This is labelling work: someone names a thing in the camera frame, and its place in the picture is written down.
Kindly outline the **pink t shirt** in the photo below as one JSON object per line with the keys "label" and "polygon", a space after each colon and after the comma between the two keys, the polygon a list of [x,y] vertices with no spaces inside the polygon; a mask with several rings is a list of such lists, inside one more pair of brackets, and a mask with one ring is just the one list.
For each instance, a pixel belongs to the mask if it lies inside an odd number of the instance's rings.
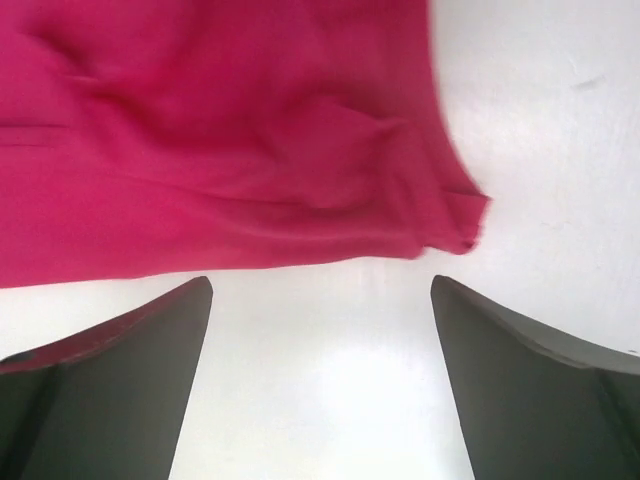
{"label": "pink t shirt", "polygon": [[465,254],[426,1],[5,1],[1,284]]}

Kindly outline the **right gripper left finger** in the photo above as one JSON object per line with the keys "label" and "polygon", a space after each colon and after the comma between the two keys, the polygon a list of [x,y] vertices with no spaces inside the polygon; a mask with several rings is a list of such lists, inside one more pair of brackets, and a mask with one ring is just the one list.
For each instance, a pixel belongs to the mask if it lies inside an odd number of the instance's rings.
{"label": "right gripper left finger", "polygon": [[168,478],[212,298],[197,277],[3,359],[2,478]]}

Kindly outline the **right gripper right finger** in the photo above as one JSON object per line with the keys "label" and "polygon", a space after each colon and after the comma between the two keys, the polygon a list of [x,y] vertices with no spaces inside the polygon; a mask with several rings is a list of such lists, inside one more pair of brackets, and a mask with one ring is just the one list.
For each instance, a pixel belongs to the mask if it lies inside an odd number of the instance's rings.
{"label": "right gripper right finger", "polygon": [[636,479],[639,358],[445,276],[431,300],[477,479]]}

